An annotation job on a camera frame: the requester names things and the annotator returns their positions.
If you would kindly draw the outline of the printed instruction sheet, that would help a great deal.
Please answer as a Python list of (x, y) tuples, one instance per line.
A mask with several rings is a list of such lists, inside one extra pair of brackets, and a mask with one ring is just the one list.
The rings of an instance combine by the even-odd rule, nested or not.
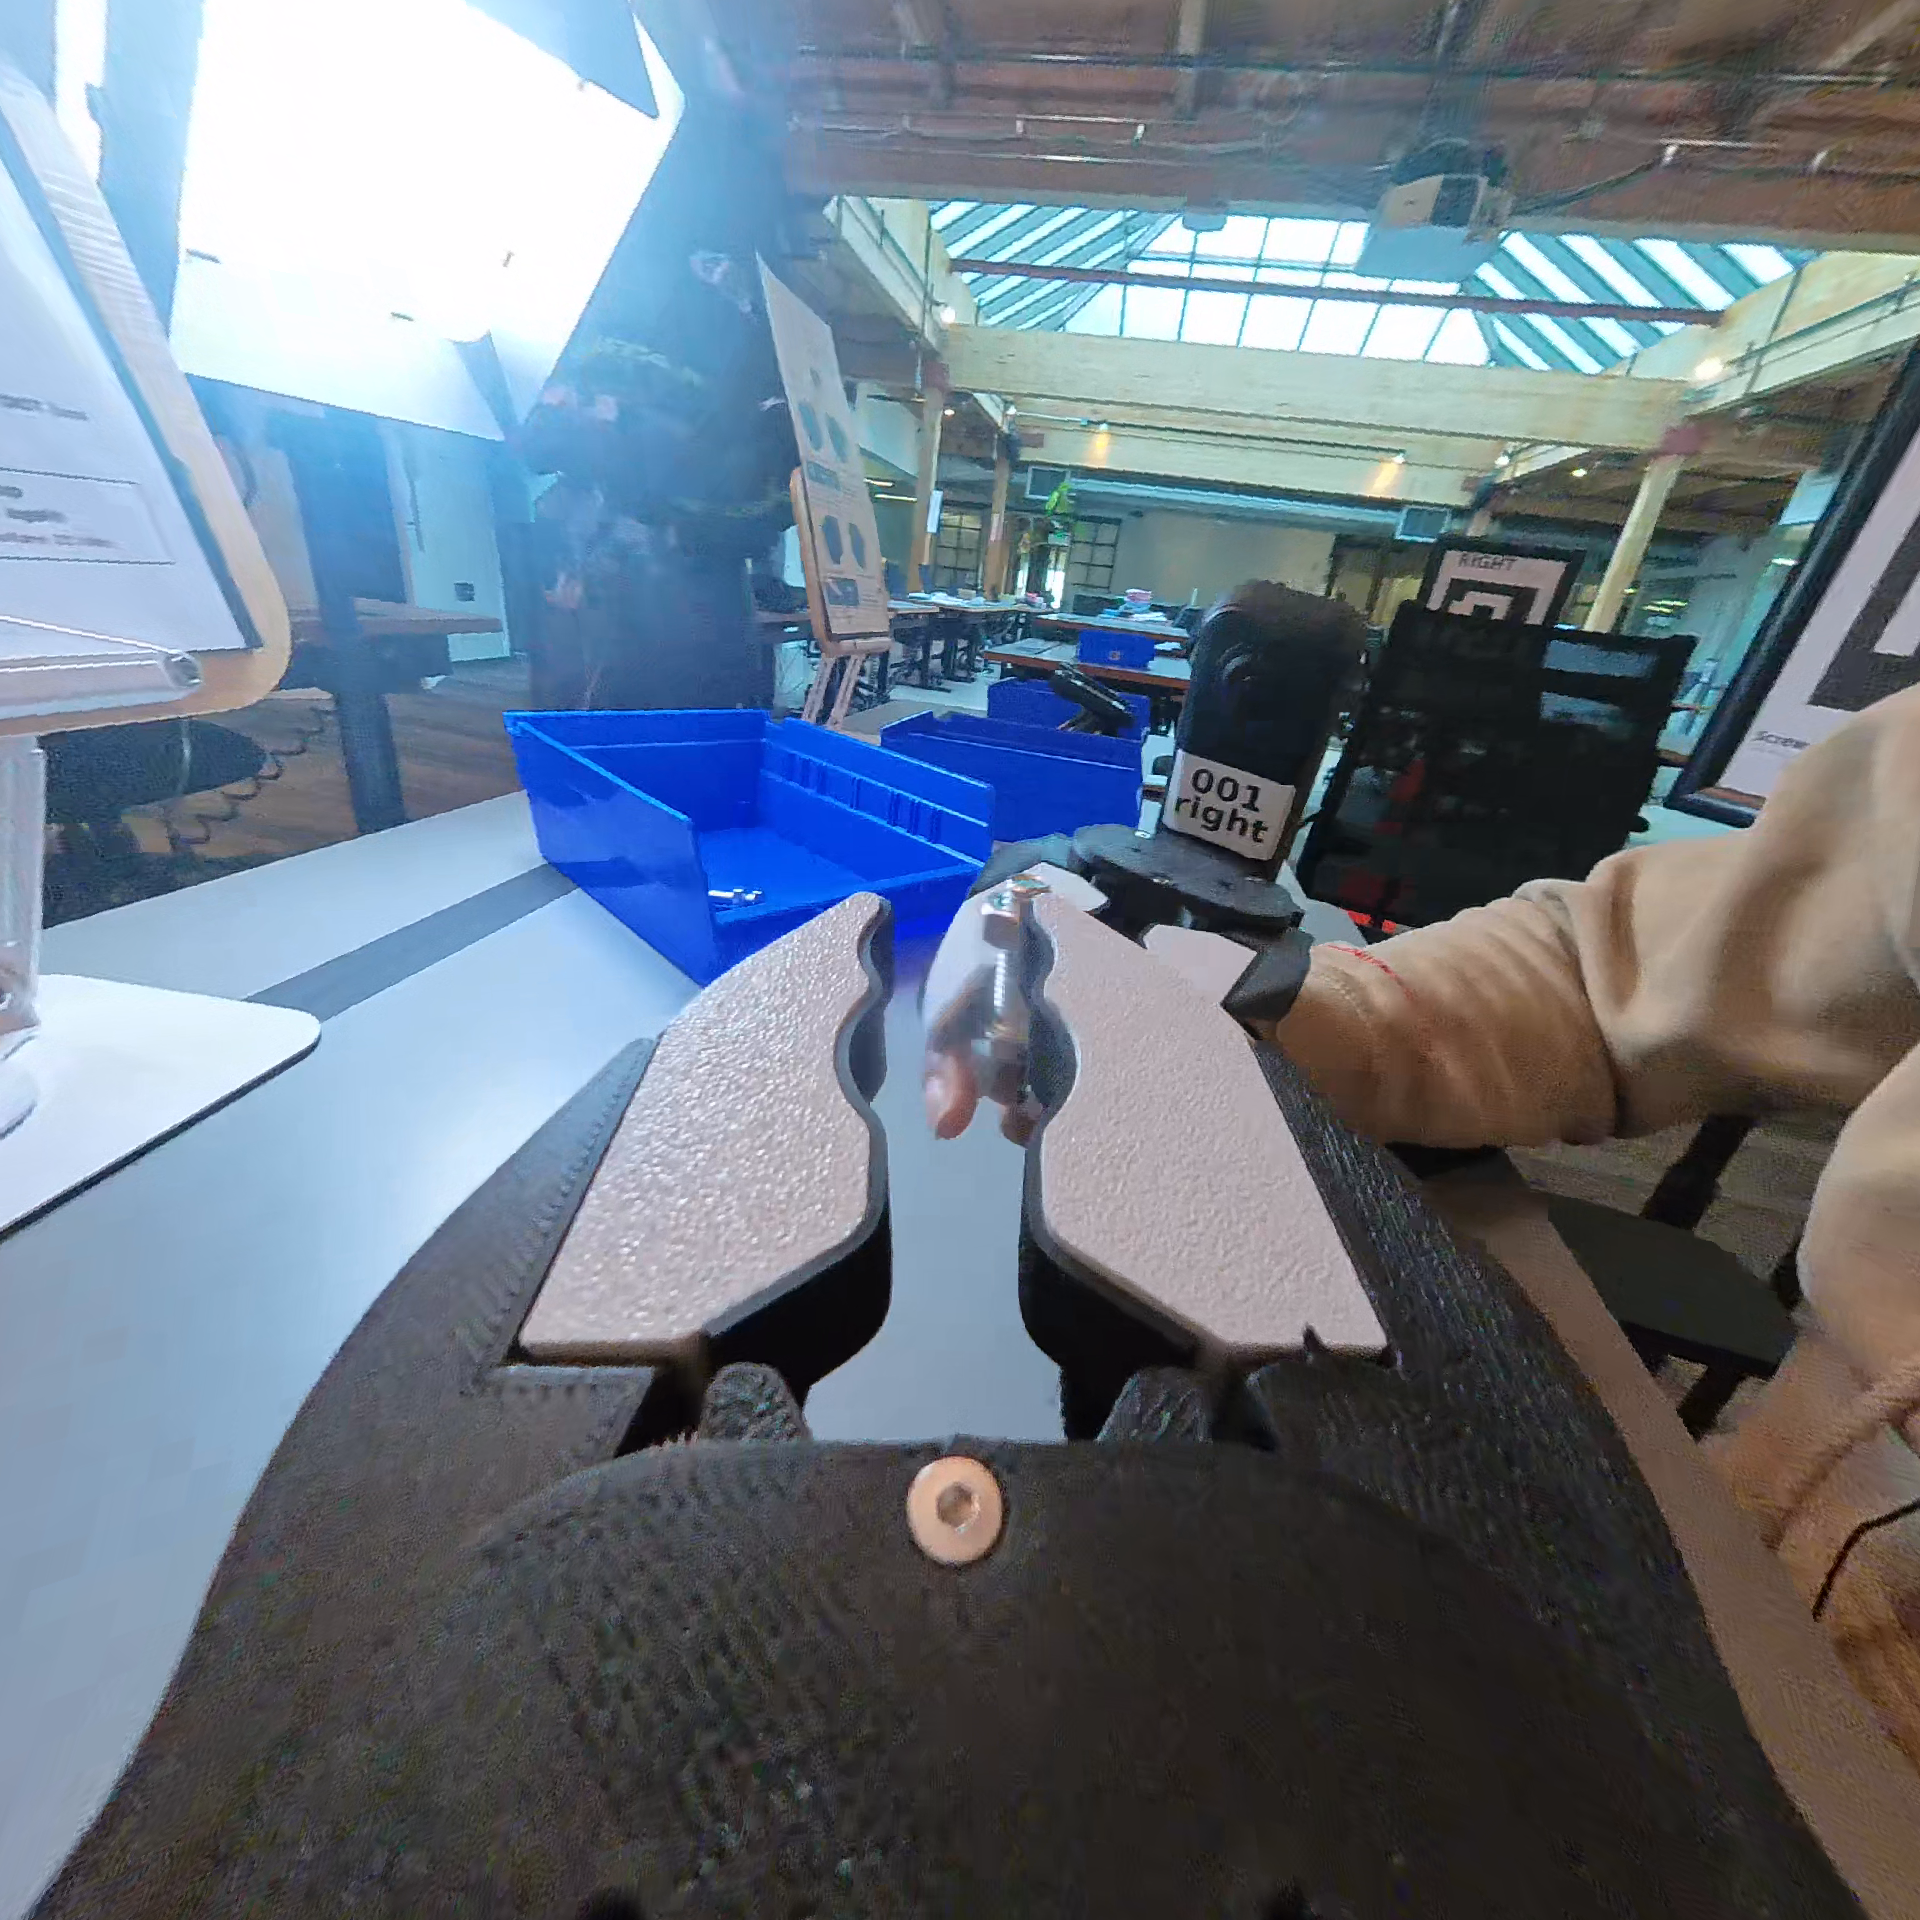
[(208, 657), (258, 630), (49, 216), (3, 172), (3, 647), (85, 642)]

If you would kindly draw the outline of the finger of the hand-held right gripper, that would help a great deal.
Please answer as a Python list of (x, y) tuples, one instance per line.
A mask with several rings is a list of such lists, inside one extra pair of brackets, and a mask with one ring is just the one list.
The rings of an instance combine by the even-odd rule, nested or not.
[(1141, 938), (1141, 950), (1209, 1004), (1222, 1004), (1247, 971), (1247, 947), (1205, 930), (1152, 927)]
[(1006, 971), (1002, 890), (973, 895), (949, 924), (921, 981), (921, 1106), (936, 1142), (959, 1137), (980, 1106), (980, 1046)]

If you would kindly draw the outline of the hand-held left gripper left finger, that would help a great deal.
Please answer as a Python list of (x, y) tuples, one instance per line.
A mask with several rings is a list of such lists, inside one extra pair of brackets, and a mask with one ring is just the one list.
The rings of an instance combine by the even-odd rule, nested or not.
[(656, 1040), (519, 1328), (536, 1364), (804, 1397), (891, 1304), (877, 1119), (893, 908), (854, 895), (719, 974)]

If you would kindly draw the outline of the wooden poster stand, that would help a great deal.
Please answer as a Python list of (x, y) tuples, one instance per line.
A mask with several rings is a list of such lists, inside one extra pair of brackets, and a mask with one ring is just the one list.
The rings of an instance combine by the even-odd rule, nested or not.
[(787, 493), (818, 645), (801, 719), (838, 732), (866, 665), (893, 645), (877, 516), (833, 335), (761, 259), (757, 268), (798, 455)]

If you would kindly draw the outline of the person's torso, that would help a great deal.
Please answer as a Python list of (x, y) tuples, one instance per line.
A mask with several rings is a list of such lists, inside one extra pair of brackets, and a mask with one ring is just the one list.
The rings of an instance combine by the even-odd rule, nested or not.
[(1735, 1504), (1917, 1764), (1917, 1150), (1844, 1129), (1797, 1254), (1788, 1360), (1725, 1443)]

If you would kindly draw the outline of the black white marker sign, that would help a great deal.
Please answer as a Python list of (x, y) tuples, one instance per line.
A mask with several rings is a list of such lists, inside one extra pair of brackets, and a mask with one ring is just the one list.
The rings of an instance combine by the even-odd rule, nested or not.
[(1581, 569), (1579, 549), (1447, 533), (1427, 553), (1413, 606), (1549, 630), (1561, 626)]

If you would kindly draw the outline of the black framed sign board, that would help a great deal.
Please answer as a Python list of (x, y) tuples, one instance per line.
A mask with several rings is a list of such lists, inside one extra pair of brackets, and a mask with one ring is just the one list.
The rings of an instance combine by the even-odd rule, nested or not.
[(1907, 349), (1664, 805), (1714, 827), (1750, 827), (1806, 751), (1913, 685), (1917, 349)]

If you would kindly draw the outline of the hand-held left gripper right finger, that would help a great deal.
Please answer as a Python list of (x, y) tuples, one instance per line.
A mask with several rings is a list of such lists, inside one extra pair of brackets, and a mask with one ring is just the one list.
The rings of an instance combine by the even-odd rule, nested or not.
[(1220, 1397), (1389, 1332), (1250, 1036), (1164, 958), (1036, 895), (1019, 1317), (1065, 1418), (1141, 1370)]

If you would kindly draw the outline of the person's right forearm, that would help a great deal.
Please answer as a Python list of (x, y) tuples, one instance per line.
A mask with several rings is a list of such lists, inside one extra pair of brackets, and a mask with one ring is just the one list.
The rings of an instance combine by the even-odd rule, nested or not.
[(1917, 1169), (1917, 692), (1798, 755), (1721, 837), (1376, 950), (1316, 947), (1255, 1021), (1379, 1142), (1539, 1146), (1710, 1116), (1834, 1109), (1844, 1146)]

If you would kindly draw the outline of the white document stand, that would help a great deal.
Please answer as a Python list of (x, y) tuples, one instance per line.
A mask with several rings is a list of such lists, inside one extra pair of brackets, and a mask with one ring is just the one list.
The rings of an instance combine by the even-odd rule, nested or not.
[(42, 741), (192, 719), (275, 692), (291, 623), (225, 461), (168, 349), (123, 236), (50, 103), (3, 63), (3, 172), (49, 216), (95, 319), (199, 511), (251, 617), (251, 655), (85, 642), (57, 657), (3, 647), (3, 1231), (135, 1160), (317, 1046), (317, 1021), (207, 996), (40, 971)]

